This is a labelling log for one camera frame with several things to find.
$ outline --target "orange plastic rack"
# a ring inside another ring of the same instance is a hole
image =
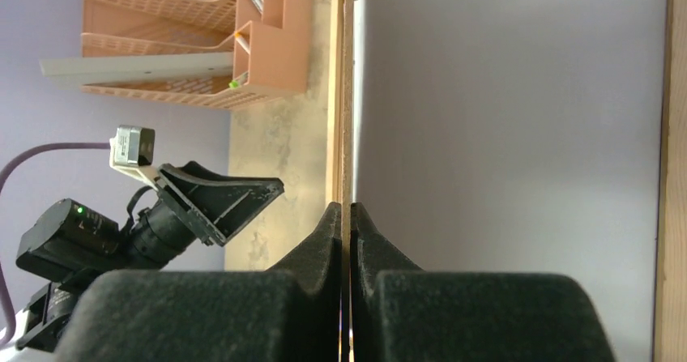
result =
[[[264,0],[262,14],[250,0],[83,0],[84,57],[231,52],[233,76],[82,91],[222,109],[295,95],[306,89],[311,15],[312,0]]]

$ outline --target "purple cable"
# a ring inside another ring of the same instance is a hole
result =
[[[17,155],[9,164],[5,165],[5,168],[2,168],[2,171],[0,171],[0,193],[10,174],[12,174],[12,172],[25,160],[46,151],[79,149],[109,150],[109,143],[48,143],[28,149],[20,155]],[[2,273],[2,264],[0,264],[0,302],[2,302],[2,311],[5,313],[5,319],[7,320],[5,335],[0,339],[0,347],[2,347],[14,338],[17,327],[15,308],[12,306],[10,291],[7,289],[7,281],[5,280],[5,275]]]

